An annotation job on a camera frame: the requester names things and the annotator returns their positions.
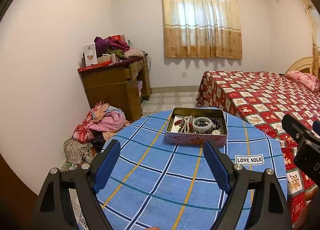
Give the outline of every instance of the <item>green cloth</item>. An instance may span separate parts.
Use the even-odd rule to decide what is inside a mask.
[[[107,50],[107,54],[113,54],[113,53],[116,55],[117,59],[120,59],[124,56],[123,51],[120,49],[116,49],[116,50],[108,49]]]

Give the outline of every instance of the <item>curtain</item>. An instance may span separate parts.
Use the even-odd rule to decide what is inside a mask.
[[[236,0],[163,0],[166,57],[242,59]]]
[[[312,74],[319,76],[319,57],[320,57],[320,15],[311,0],[302,0],[306,14],[310,21],[312,31]]]

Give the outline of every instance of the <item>human hand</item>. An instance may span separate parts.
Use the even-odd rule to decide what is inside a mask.
[[[313,197],[316,195],[318,190],[319,190],[319,187],[316,187],[313,190],[306,193],[305,200],[311,201]],[[311,202],[309,202],[305,206],[305,208],[301,211],[297,222],[294,224],[293,230],[301,230],[303,227],[305,227],[305,225],[307,224],[310,207],[311,207]]]

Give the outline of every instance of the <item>clothes pile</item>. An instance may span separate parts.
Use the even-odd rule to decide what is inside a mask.
[[[131,57],[144,57],[144,53],[140,49],[130,47],[126,42],[116,40],[112,37],[102,39],[96,37],[94,39],[96,45],[97,57],[101,57],[102,54],[114,53],[118,60],[129,59]]]
[[[76,127],[73,137],[64,142],[67,161],[74,165],[90,163],[106,141],[127,125],[121,109],[100,101]]]

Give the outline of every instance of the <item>pink pillow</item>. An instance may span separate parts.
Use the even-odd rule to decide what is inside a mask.
[[[320,83],[316,76],[313,76],[309,73],[302,73],[297,70],[289,71],[286,75],[295,82],[301,83],[312,92],[319,91]]]

